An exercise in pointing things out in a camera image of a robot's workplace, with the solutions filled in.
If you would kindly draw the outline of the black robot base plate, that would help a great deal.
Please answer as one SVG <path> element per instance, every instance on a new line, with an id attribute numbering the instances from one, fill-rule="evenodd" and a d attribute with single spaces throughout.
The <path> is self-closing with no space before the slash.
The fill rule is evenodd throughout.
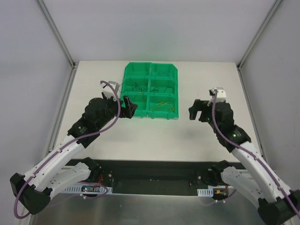
<path id="1" fill-rule="evenodd" d="M 241 163 L 121 161 L 82 159 L 93 169 L 90 181 L 112 188 L 113 194 L 197 196 L 197 191 L 225 183 L 218 174 L 225 166 Z"/>

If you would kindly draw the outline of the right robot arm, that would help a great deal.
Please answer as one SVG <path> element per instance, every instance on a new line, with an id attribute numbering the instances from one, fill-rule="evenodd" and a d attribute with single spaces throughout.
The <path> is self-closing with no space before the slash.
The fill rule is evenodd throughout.
<path id="1" fill-rule="evenodd" d="M 239 160 L 251 176 L 248 178 L 223 160 L 202 176 L 203 183 L 215 187 L 225 183 L 233 187 L 256 207 L 267 225 L 282 225 L 300 215 L 300 191 L 292 190 L 277 176 L 248 134 L 235 125 L 229 103 L 196 99 L 188 111 L 190 120 L 195 120 L 197 113 L 201 113 L 199 121 L 212 127 L 219 143 Z"/>

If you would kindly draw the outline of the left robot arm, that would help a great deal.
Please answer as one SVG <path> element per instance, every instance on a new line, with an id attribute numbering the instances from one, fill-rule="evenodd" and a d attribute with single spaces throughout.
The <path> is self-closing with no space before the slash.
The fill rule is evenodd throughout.
<path id="1" fill-rule="evenodd" d="M 24 175 L 15 173 L 10 178 L 17 219 L 35 215 L 47 207 L 49 202 L 69 186 L 87 183 L 101 186 L 100 165 L 90 157 L 84 158 L 73 168 L 59 173 L 59 170 L 77 153 L 86 149 L 102 132 L 111 128 L 118 118 L 132 118 L 137 104 L 128 96 L 93 98 L 85 107 L 81 118 L 68 130 L 63 141 L 40 163 Z"/>

